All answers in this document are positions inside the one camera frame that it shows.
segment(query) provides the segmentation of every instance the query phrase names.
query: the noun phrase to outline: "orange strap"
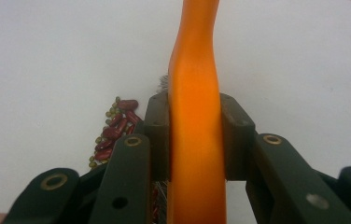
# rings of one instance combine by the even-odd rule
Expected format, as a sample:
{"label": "orange strap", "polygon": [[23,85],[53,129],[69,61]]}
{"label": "orange strap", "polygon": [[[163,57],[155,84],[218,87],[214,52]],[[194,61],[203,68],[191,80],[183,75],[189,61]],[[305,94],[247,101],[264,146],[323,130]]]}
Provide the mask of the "orange strap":
{"label": "orange strap", "polygon": [[184,0],[169,65],[168,223],[226,223],[225,168],[213,29],[218,0]]}

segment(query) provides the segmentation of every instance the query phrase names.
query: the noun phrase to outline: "white surface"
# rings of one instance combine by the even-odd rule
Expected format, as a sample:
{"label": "white surface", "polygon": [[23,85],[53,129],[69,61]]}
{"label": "white surface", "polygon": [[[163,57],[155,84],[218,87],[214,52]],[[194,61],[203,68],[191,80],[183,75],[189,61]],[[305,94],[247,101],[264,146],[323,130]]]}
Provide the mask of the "white surface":
{"label": "white surface", "polygon": [[[0,212],[54,167],[88,172],[115,96],[143,118],[167,71],[181,1],[0,1]],[[225,1],[215,33],[222,92],[259,133],[317,170],[351,165],[351,1]],[[243,183],[228,223],[255,223]]]}

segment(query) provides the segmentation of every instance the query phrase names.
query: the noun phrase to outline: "white background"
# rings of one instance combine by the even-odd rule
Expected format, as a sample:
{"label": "white background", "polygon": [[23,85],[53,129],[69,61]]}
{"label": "white background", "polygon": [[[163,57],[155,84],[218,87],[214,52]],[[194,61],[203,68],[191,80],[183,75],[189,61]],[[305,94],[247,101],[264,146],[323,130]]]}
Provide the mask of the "white background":
{"label": "white background", "polygon": [[[0,1],[0,212],[36,175],[89,171],[115,96],[140,102],[167,71],[182,1]],[[351,165],[351,1],[219,4],[220,90],[259,133],[286,137],[317,170]],[[255,223],[244,183],[228,223]]]}

